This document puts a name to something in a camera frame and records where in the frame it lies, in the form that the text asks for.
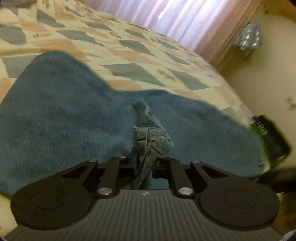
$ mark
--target bed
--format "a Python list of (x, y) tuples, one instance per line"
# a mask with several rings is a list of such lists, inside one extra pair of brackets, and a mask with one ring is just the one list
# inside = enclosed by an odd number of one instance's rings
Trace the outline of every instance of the bed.
[[(82, 61), (115, 90), (166, 90), (206, 101), (249, 126), (248, 108), (203, 58), (164, 35), (75, 0), (0, 9), (0, 101), (25, 67), (51, 50)], [(0, 226), (0, 235), (16, 226), (3, 196)]]

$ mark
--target pink curtain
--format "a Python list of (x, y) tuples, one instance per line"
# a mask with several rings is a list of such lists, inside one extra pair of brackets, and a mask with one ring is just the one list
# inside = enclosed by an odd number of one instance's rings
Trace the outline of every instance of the pink curtain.
[(216, 65), (261, 0), (81, 0), (171, 37)]

